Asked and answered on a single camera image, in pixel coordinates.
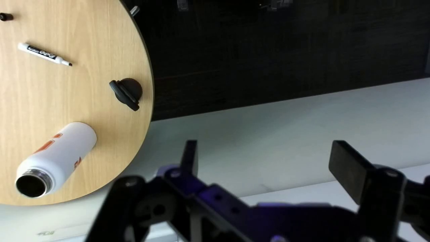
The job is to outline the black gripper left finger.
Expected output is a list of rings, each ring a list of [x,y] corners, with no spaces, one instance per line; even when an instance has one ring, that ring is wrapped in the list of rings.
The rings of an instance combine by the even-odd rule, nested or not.
[[[165,165],[147,181],[117,179],[108,192],[85,242],[144,242],[149,228],[167,222],[184,240],[191,239],[186,199],[198,171],[198,141],[188,140],[179,165]]]

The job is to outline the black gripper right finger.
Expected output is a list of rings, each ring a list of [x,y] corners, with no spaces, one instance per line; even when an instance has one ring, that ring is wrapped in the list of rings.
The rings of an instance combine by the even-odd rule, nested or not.
[[[399,224],[409,223],[430,242],[430,184],[409,180],[401,171],[372,164],[352,145],[335,140],[329,171],[359,205],[360,236],[401,242]]]

